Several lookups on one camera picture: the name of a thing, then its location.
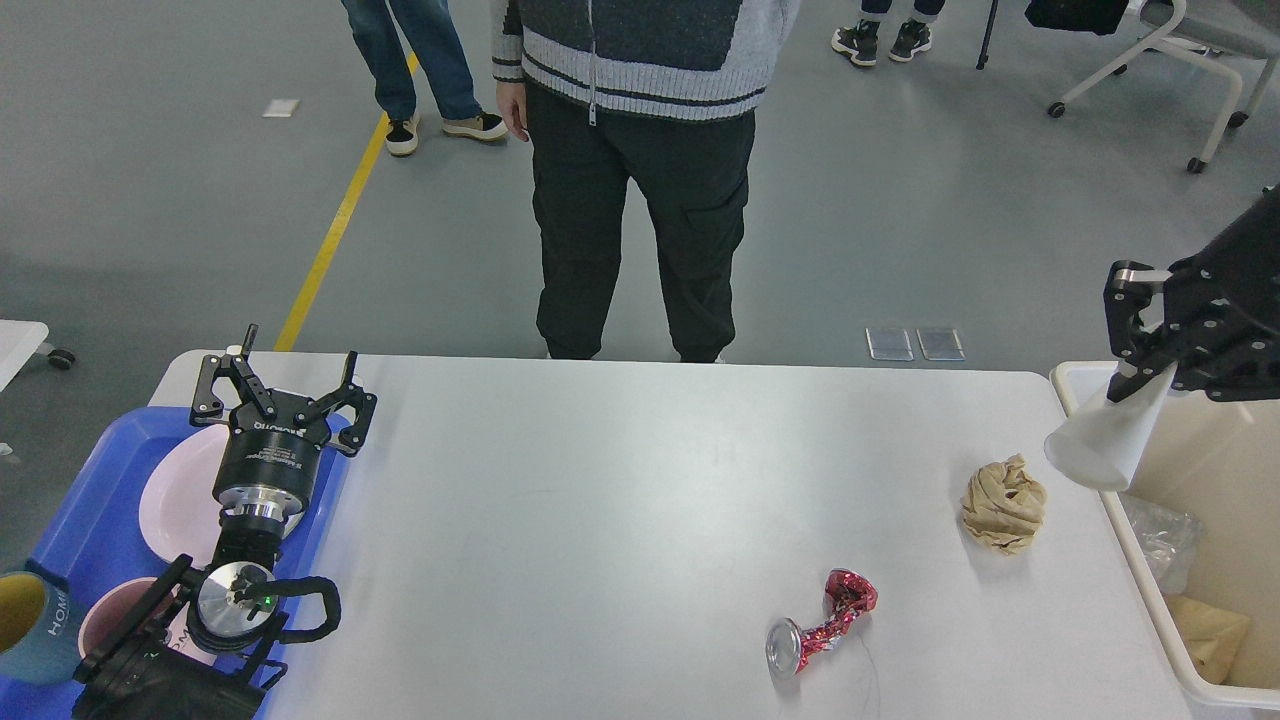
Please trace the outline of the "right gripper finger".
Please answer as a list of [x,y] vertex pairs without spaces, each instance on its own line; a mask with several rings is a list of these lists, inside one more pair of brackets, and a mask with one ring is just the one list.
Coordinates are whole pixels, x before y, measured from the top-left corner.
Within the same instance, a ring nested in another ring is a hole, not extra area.
[[1174,265],[1158,270],[1133,260],[1115,261],[1108,269],[1103,309],[1110,348],[1119,359],[1106,389],[1106,398],[1112,404],[1130,398],[1167,370],[1172,373],[1171,387],[1181,388],[1172,334],[1165,329],[1147,331],[1140,318],[1178,269]]

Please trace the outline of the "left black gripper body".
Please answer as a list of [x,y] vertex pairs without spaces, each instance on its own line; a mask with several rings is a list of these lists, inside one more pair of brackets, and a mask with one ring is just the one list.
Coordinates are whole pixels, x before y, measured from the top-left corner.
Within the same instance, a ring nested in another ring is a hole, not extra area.
[[233,514],[262,514],[285,521],[308,510],[325,443],[326,420],[303,427],[234,415],[225,420],[229,438],[215,475],[212,497]]

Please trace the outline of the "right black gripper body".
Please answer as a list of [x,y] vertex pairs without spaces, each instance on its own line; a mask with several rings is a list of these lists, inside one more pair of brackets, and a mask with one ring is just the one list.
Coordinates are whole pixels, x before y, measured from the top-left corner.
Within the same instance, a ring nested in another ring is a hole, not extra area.
[[1199,252],[1169,268],[1174,388],[1216,402],[1277,398],[1277,191],[1262,193]]

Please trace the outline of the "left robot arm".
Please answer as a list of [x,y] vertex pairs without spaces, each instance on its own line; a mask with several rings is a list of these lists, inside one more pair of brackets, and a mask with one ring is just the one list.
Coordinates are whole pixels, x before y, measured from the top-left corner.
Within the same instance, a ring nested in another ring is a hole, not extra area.
[[311,506],[324,451],[353,457],[378,397],[348,352],[338,386],[314,398],[270,388],[250,365],[259,328],[205,357],[193,427],[229,438],[212,484],[219,536],[210,560],[173,560],[74,671],[74,719],[251,719],[287,674],[279,644],[307,644],[340,624],[337,584],[276,573],[288,523]]

